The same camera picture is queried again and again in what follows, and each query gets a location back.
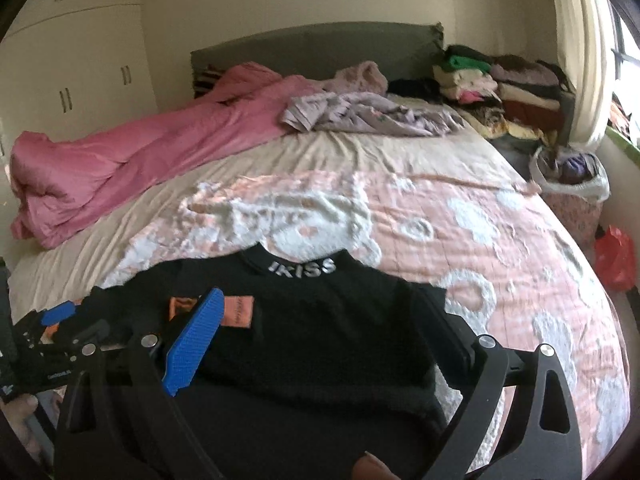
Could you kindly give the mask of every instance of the t-shirt collar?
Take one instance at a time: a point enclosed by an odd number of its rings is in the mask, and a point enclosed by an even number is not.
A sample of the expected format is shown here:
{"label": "t-shirt collar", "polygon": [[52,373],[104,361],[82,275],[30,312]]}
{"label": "t-shirt collar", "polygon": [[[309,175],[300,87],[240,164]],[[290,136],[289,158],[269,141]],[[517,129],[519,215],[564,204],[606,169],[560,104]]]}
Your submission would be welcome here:
{"label": "t-shirt collar", "polygon": [[292,262],[271,254],[258,243],[241,251],[240,255],[245,263],[261,274],[273,274],[283,278],[318,278],[357,264],[347,249],[308,262]]}

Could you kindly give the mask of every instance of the window curtain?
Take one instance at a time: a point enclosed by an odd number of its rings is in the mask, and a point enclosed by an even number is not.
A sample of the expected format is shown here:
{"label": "window curtain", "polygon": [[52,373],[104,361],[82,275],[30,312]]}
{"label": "window curtain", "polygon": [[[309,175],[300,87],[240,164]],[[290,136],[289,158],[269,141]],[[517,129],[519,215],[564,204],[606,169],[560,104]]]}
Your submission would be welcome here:
{"label": "window curtain", "polygon": [[615,82],[608,0],[555,0],[558,61],[575,88],[569,140],[595,150],[604,136]]}

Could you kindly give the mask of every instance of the striped pillow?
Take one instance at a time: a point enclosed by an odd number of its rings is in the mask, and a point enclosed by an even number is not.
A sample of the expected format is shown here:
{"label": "striped pillow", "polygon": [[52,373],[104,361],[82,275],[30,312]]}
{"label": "striped pillow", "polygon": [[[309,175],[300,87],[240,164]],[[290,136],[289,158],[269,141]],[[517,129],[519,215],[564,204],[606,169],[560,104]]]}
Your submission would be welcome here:
{"label": "striped pillow", "polygon": [[220,80],[224,70],[209,65],[206,69],[193,69],[193,97],[198,98],[213,90],[213,87]]}

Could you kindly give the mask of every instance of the cabinet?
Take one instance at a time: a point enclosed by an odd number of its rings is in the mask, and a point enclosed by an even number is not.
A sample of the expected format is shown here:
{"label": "cabinet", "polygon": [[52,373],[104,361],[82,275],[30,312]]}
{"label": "cabinet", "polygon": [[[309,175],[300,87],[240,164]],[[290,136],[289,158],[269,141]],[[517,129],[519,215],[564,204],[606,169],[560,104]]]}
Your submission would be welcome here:
{"label": "cabinet", "polygon": [[23,130],[73,140],[157,111],[139,4],[35,20],[0,43],[5,150]]}

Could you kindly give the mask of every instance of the upholstered headboard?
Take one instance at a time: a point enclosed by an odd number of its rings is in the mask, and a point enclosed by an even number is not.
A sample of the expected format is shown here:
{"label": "upholstered headboard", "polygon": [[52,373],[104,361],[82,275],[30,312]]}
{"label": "upholstered headboard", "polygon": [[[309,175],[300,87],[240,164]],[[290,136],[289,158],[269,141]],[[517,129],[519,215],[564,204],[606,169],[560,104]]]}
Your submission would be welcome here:
{"label": "upholstered headboard", "polygon": [[337,70],[373,60],[389,81],[431,75],[443,55],[443,28],[386,22],[303,25],[254,34],[191,53],[197,74],[255,61],[282,75],[328,79]]}

